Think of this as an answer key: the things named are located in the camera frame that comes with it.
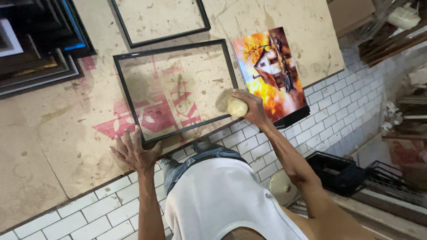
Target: house painting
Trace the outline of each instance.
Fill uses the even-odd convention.
[[[253,76],[254,79],[262,77],[266,84],[269,84],[278,90],[285,87],[280,62],[274,50],[265,50],[264,48],[258,61],[255,63],[254,68],[259,73],[259,75]]]

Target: black picture frame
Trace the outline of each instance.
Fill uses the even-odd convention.
[[[116,65],[116,68],[117,68],[117,71],[119,74],[119,78],[120,78],[120,81],[121,81],[122,86],[123,86],[123,91],[125,92],[125,96],[126,96],[126,99],[128,101],[129,107],[131,109],[131,113],[132,113],[132,116],[134,118],[135,124],[140,125],[139,120],[138,120],[138,116],[137,116],[135,108],[133,106],[131,96],[129,94],[128,87],[126,85],[125,78],[123,76],[122,69],[120,67],[119,61],[124,60],[124,59],[132,59],[132,58],[137,58],[137,57],[142,57],[142,56],[151,56],[154,54],[175,52],[175,51],[180,51],[180,50],[193,49],[193,48],[199,48],[199,47],[207,47],[207,46],[213,46],[213,45],[221,45],[222,46],[222,51],[224,52],[224,57],[225,57],[225,61],[227,63],[228,72],[230,74],[231,83],[233,84],[233,88],[238,88],[236,75],[234,74],[233,64],[231,63],[230,54],[228,53],[227,42],[225,41],[225,39],[205,41],[205,42],[186,44],[186,45],[180,45],[180,46],[175,46],[175,47],[153,49],[153,50],[147,50],[147,51],[141,51],[141,52],[135,52],[135,53],[126,53],[126,54],[120,54],[120,55],[114,55],[113,56],[114,64]],[[190,129],[197,128],[197,127],[209,124],[209,123],[213,123],[213,122],[216,122],[218,120],[228,118],[228,117],[231,117],[231,115],[226,114],[223,116],[212,118],[212,119],[209,119],[207,121],[197,123],[197,124],[194,124],[194,125],[182,128],[182,129],[178,129],[174,132],[171,132],[171,133],[168,133],[168,134],[156,137],[156,138],[152,138],[152,139],[147,140],[147,141],[145,140],[143,133],[141,133],[142,143],[145,144],[145,143],[158,141],[160,139],[163,139],[163,138],[166,138],[166,137],[178,134],[178,133],[182,133],[182,132],[188,131]]]
[[[197,6],[199,7],[199,11],[200,11],[200,15],[201,15],[202,20],[203,20],[203,24],[205,25],[203,28],[195,29],[195,30],[191,30],[191,31],[187,31],[187,32],[182,32],[182,33],[177,33],[174,35],[164,36],[164,37],[160,37],[160,38],[154,38],[151,40],[133,43],[130,36],[129,36],[128,30],[126,29],[126,25],[125,25],[125,22],[123,21],[122,15],[120,14],[120,10],[119,10],[119,7],[117,6],[116,0],[111,0],[111,2],[113,3],[113,7],[116,11],[117,17],[119,18],[120,25],[123,29],[123,32],[125,33],[126,40],[129,43],[130,48],[142,47],[142,46],[155,44],[155,43],[159,43],[159,42],[163,42],[163,41],[167,41],[167,40],[172,40],[175,38],[181,38],[181,37],[185,37],[188,35],[193,35],[196,33],[209,31],[211,29],[211,24],[209,23],[208,15],[206,14],[205,7],[203,6],[203,2],[202,2],[202,0],[195,0],[195,1],[197,3]]]

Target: stack of picture frames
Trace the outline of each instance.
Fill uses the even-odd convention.
[[[211,29],[201,0],[161,0],[161,4],[154,2],[143,8],[135,7],[141,6],[139,0],[111,2],[130,48]],[[168,12],[170,9],[186,14],[174,15]],[[274,94],[283,95],[281,101],[290,101],[277,106],[288,109],[274,116],[279,119],[272,119],[276,127],[285,128],[308,116],[310,109],[283,28],[274,31],[274,44],[268,43],[269,32],[260,33],[266,37],[265,44],[269,47],[255,52],[260,53],[261,56],[257,56],[260,59],[266,51],[268,56],[276,55],[277,61],[271,65],[276,64],[279,72],[273,73],[274,76],[256,74],[255,82],[270,84]],[[281,46],[283,50],[274,51]],[[141,126],[143,144],[178,133],[181,135],[177,140],[185,139],[186,135],[194,137],[201,134],[201,126],[230,117],[226,108],[218,104],[225,91],[238,88],[225,39],[120,54],[113,58],[133,120]],[[245,83],[256,95],[249,89],[252,82],[245,79]]]
[[[95,54],[72,0],[0,2],[0,99],[81,78]]]

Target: painting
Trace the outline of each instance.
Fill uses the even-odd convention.
[[[309,114],[283,27],[235,39],[231,44],[248,91],[263,99],[272,122],[302,108],[304,114],[294,114],[299,119],[292,123]]]

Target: man's right hand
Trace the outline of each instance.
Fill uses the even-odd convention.
[[[248,105],[249,111],[245,116],[243,116],[247,120],[251,121],[258,127],[269,121],[266,116],[266,112],[264,111],[262,98],[257,97],[243,89],[233,89],[231,96],[244,101]]]

